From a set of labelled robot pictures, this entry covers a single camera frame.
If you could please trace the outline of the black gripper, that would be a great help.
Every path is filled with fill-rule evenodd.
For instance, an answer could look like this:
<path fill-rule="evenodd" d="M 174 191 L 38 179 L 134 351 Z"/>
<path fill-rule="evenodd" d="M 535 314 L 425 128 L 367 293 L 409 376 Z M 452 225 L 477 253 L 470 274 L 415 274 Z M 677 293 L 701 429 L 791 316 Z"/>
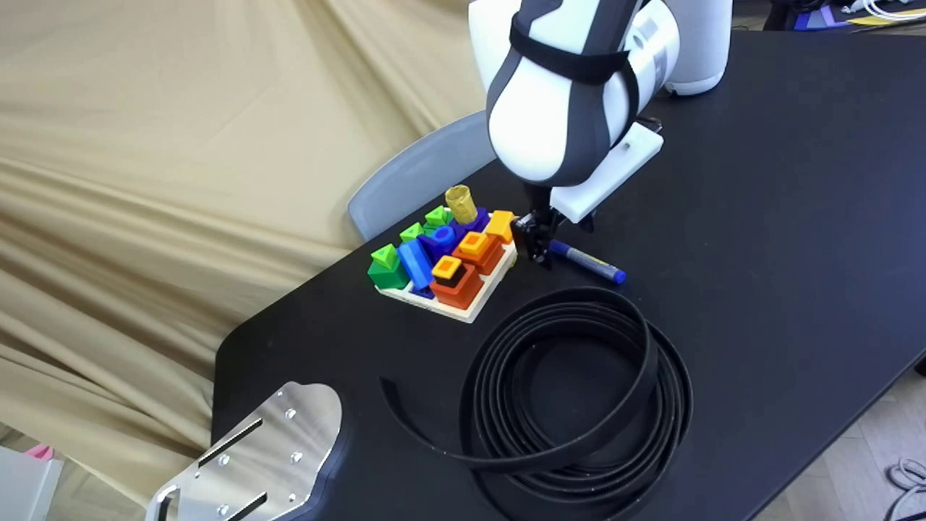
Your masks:
<path fill-rule="evenodd" d="M 535 231 L 535 221 L 541 224 L 538 231 L 538 253 L 532 256 L 532 231 Z M 554 208 L 549 202 L 549 189 L 548 185 L 532 185 L 529 189 L 529 214 L 522 214 L 513 224 L 513 235 L 519 243 L 519 253 L 526 260 L 535 260 L 538 266 L 549 266 L 549 243 L 555 238 L 555 228 L 564 224 L 564 218 Z"/>

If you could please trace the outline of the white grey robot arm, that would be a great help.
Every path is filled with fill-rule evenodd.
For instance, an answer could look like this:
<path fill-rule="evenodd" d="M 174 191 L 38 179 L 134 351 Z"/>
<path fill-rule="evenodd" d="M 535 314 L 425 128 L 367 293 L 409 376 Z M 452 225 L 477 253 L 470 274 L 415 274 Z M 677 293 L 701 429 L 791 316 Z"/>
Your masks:
<path fill-rule="evenodd" d="M 529 189 L 519 246 L 545 263 L 562 224 L 585 225 L 662 149 L 642 120 L 679 59 L 665 0 L 474 4 L 503 34 L 488 56 L 486 134 L 500 166 Z"/>

